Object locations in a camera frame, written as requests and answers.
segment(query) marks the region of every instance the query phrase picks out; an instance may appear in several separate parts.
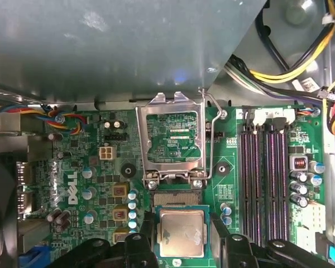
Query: black capacitor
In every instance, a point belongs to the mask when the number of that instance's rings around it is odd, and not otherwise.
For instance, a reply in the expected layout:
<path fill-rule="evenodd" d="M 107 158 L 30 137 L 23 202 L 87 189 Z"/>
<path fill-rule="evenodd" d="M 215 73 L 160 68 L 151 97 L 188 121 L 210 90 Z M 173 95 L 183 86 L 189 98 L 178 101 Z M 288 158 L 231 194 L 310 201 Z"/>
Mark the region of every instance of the black capacitor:
<path fill-rule="evenodd" d="M 291 194 L 289 197 L 290 201 L 301 208 L 306 208 L 308 206 L 308 200 L 306 197 L 300 194 Z"/>
<path fill-rule="evenodd" d="M 57 233 L 61 233 L 61 232 L 63 232 L 64 230 L 66 230 L 68 227 L 70 227 L 70 225 L 71 225 L 71 222 L 69 221 L 69 220 L 65 220 L 65 221 L 63 221 L 63 223 L 61 224 L 61 225 L 58 225 L 57 227 L 56 227 L 56 232 Z"/>
<path fill-rule="evenodd" d="M 123 121 L 116 120 L 114 121 L 113 126 L 117 129 L 123 129 L 126 128 L 127 125 Z"/>
<path fill-rule="evenodd" d="M 304 184 L 295 181 L 289 185 L 289 188 L 292 192 L 297 194 L 306 195 L 308 193 L 308 188 Z"/>
<path fill-rule="evenodd" d="M 50 133 L 48 134 L 47 138 L 50 141 L 62 141 L 63 135 L 61 133 Z"/>
<path fill-rule="evenodd" d="M 57 153 L 57 158 L 58 159 L 69 159 L 72 157 L 71 152 L 58 152 Z"/>
<path fill-rule="evenodd" d="M 71 213 L 69 212 L 69 210 L 64 210 L 61 213 L 61 215 L 59 215 L 56 218 L 55 223 L 57 223 L 57 224 L 63 224 L 65 222 L 65 220 L 67 220 L 70 216 L 71 216 Z"/>

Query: electrolytic capacitor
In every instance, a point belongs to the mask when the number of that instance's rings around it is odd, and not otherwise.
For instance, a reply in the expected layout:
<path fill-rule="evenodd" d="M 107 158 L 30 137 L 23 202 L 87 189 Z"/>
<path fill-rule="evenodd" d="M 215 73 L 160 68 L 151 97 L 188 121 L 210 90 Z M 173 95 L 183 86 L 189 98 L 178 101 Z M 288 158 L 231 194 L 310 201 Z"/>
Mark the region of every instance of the electrolytic capacitor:
<path fill-rule="evenodd" d="M 61 133 L 50 133 L 47 138 L 50 141 L 62 141 L 63 135 Z"/>
<path fill-rule="evenodd" d="M 137 207 L 137 202 L 135 200 L 131 200 L 129 203 L 128 203 L 128 208 L 129 209 L 136 209 Z"/>
<path fill-rule="evenodd" d="M 128 193 L 129 200 L 135 200 L 138 195 L 138 191 L 136 189 L 131 189 Z"/>
<path fill-rule="evenodd" d="M 317 174 L 323 174 L 325 172 L 325 165 L 316 161 L 310 161 L 309 171 Z"/>
<path fill-rule="evenodd" d="M 90 210 L 84 216 L 83 221 L 85 224 L 92 224 L 94 220 L 97 218 L 98 214 L 94 210 Z"/>
<path fill-rule="evenodd" d="M 308 193 L 308 188 L 305 185 L 297 183 L 295 181 L 289 185 L 289 188 L 291 191 L 297 194 L 306 195 Z"/>
<path fill-rule="evenodd" d="M 58 159 L 69 159 L 72 157 L 72 154 L 70 152 L 58 152 L 57 153 L 57 158 Z"/>
<path fill-rule="evenodd" d="M 227 216 L 225 214 L 221 214 L 221 220 L 224 225 L 230 226 L 232 224 L 232 218 L 230 216 Z"/>
<path fill-rule="evenodd" d="M 289 197 L 290 201 L 301 208 L 305 208 L 308 205 L 308 200 L 306 197 L 299 194 L 291 194 Z"/>
<path fill-rule="evenodd" d="M 229 206 L 229 204 L 227 204 L 227 203 L 222 203 L 221 206 L 220 206 L 220 208 L 221 208 L 221 211 L 222 211 L 223 214 L 225 214 L 225 215 L 227 215 L 227 216 L 229 216 L 229 215 L 232 214 L 232 209 L 231 209 L 231 207 Z"/>
<path fill-rule="evenodd" d="M 292 180 L 297 180 L 301 183 L 306 183 L 308 180 L 307 175 L 301 171 L 292 171 L 289 176 Z"/>
<path fill-rule="evenodd" d="M 69 210 L 64 210 L 55 220 L 57 224 L 63 224 L 63 222 L 71 216 Z"/>
<path fill-rule="evenodd" d="M 135 210 L 129 211 L 128 217 L 129 217 L 129 219 L 136 219 L 136 217 L 137 217 L 136 211 Z"/>
<path fill-rule="evenodd" d="M 59 208 L 55 208 L 54 211 L 50 212 L 47 217 L 46 220 L 48 222 L 53 222 L 60 214 L 62 213 L 62 210 Z"/>
<path fill-rule="evenodd" d="M 97 170 L 92 166 L 84 167 L 82 170 L 82 177 L 85 179 L 90 179 L 95 175 L 96 172 Z"/>
<path fill-rule="evenodd" d="M 131 219 L 128 222 L 128 226 L 129 226 L 130 229 L 135 229 L 138 226 L 138 223 L 135 219 Z"/>
<path fill-rule="evenodd" d="M 70 225 L 71 225 L 71 222 L 68 219 L 66 219 L 65 221 L 63 221 L 61 225 L 58 225 L 56 227 L 56 232 L 61 233 L 64 230 L 66 230 L 68 227 L 70 227 Z"/>
<path fill-rule="evenodd" d="M 89 187 L 82 192 L 82 197 L 84 200 L 91 200 L 95 194 L 97 193 L 97 190 L 94 187 Z"/>
<path fill-rule="evenodd" d="M 115 128 L 120 128 L 120 129 L 126 127 L 126 124 L 123 121 L 114 121 L 113 125 Z"/>
<path fill-rule="evenodd" d="M 308 173 L 307 176 L 308 176 L 308 180 L 310 181 L 312 186 L 318 187 L 323 183 L 323 179 L 319 175 L 316 175 L 316 174 L 313 174 L 313 173 Z"/>

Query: metal panel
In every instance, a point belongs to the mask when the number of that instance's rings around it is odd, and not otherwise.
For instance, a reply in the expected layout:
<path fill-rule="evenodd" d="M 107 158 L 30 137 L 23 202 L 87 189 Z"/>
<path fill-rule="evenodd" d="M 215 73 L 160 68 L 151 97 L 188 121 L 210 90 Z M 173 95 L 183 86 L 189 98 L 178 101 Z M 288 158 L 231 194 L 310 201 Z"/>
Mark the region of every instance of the metal panel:
<path fill-rule="evenodd" d="M 54 102 L 197 93 L 264 3 L 0 0 L 0 83 Z"/>

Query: cpu socket lever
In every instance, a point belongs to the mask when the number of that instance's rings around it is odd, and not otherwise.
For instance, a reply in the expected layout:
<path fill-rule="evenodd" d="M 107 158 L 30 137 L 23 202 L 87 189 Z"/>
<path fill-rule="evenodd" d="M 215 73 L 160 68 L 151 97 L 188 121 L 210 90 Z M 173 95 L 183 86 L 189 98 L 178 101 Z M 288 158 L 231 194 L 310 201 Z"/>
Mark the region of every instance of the cpu socket lever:
<path fill-rule="evenodd" d="M 164 93 L 158 93 L 153 100 L 146 106 L 136 107 L 138 122 L 138 131 L 140 137 L 141 157 L 143 165 L 143 182 L 145 187 L 155 190 L 161 180 L 183 178 L 196 189 L 197 185 L 202 183 L 193 183 L 193 181 L 209 180 L 212 177 L 212 169 L 207 172 L 207 147 L 206 147 L 206 127 L 205 127 L 205 109 L 206 98 L 210 99 L 217 107 L 217 115 L 211 122 L 211 136 L 214 136 L 214 124 L 217 119 L 227 115 L 226 111 L 217 103 L 216 99 L 207 93 L 204 89 L 199 90 L 201 101 L 195 102 L 186 97 L 182 92 L 175 92 L 174 100 L 166 100 Z M 176 163 L 155 163 L 148 160 L 148 151 L 152 146 L 147 129 L 147 116 L 156 114 L 175 114 L 175 113 L 196 113 L 197 131 L 195 136 L 195 145 L 200 150 L 201 157 L 195 161 L 176 162 Z M 210 144 L 210 155 L 213 155 L 213 145 Z M 210 158 L 210 167 L 212 167 L 212 157 Z"/>

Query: power connector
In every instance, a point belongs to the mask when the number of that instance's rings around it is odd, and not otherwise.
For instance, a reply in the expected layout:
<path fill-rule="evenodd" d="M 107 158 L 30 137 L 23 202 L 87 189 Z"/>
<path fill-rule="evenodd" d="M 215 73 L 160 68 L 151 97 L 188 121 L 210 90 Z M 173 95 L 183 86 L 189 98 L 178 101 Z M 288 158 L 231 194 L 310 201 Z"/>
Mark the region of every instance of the power connector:
<path fill-rule="evenodd" d="M 313 232 L 322 233 L 326 230 L 325 205 L 310 201 L 306 208 L 301 210 L 301 223 Z"/>

